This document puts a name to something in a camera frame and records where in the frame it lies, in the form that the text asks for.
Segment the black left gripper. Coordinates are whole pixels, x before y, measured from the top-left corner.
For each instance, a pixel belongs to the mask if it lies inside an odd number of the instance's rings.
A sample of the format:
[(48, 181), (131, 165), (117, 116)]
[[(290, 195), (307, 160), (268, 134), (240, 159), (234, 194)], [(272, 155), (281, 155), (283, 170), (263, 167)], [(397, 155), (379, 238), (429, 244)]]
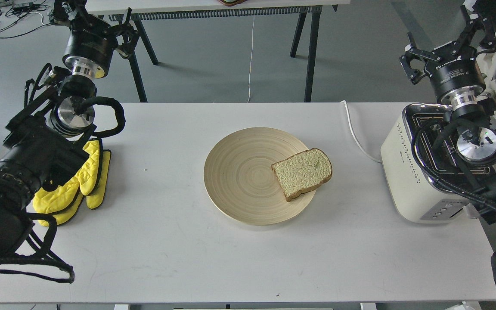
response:
[(95, 64), (94, 78), (104, 78), (108, 75), (113, 51), (118, 51), (123, 59), (130, 59), (140, 34), (131, 24), (131, 12), (125, 14), (122, 23), (114, 26), (101, 19), (69, 19), (72, 12), (84, 7), (85, 0), (54, 0), (49, 23), (70, 26), (70, 36), (62, 58), (66, 67), (72, 69), (77, 59), (87, 59)]

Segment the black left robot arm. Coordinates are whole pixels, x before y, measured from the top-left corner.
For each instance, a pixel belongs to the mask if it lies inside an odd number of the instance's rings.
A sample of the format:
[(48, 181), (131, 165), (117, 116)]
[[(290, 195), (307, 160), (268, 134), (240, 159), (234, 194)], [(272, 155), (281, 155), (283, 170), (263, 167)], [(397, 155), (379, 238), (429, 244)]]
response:
[(117, 51), (129, 59), (139, 33), (128, 8), (111, 26), (91, 15), (84, 0), (56, 0), (54, 25), (67, 26), (70, 37), (64, 67), (45, 65), (48, 76), (25, 94), (24, 108), (7, 124), (8, 153), (0, 159), (0, 273), (22, 274), (71, 284), (73, 267), (51, 251), (56, 219), (27, 212), (39, 190), (64, 185), (88, 160), (83, 146), (91, 137), (119, 134), (126, 120), (122, 104), (97, 96), (94, 80), (104, 78)]

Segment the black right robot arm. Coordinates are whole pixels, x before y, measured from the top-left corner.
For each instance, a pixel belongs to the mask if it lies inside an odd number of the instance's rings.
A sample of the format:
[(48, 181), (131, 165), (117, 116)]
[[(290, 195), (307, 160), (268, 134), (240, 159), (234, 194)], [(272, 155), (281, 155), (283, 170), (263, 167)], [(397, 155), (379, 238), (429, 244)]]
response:
[[(381, 147), (394, 205), (411, 222), (450, 223), (470, 204), (496, 223), (496, 102), (478, 64), (487, 54), (496, 61), (496, 28), (478, 8), (462, 5), (459, 37), (431, 51), (408, 33), (399, 58), (408, 80), (428, 77), (436, 97), (406, 106)], [(496, 251), (491, 265), (496, 286)]]

